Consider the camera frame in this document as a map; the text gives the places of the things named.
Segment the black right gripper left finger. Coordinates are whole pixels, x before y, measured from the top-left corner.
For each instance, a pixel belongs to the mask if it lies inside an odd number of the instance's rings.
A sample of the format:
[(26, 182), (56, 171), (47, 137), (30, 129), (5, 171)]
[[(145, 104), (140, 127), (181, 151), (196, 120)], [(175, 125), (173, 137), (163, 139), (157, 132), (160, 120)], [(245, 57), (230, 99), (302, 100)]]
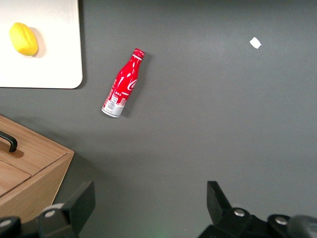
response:
[(18, 216), (1, 217), (2, 238), (78, 238), (96, 205), (95, 184), (86, 181), (65, 203), (46, 207), (22, 223)]

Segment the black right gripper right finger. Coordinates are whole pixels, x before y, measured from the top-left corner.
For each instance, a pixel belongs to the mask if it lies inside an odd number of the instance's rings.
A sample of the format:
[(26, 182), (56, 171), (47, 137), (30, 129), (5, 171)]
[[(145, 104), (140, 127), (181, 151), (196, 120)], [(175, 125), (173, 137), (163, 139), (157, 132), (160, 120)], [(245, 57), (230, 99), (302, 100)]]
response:
[(315, 238), (317, 219), (306, 215), (272, 214), (266, 221), (232, 207), (216, 181), (207, 182), (207, 209), (212, 224), (201, 238)]

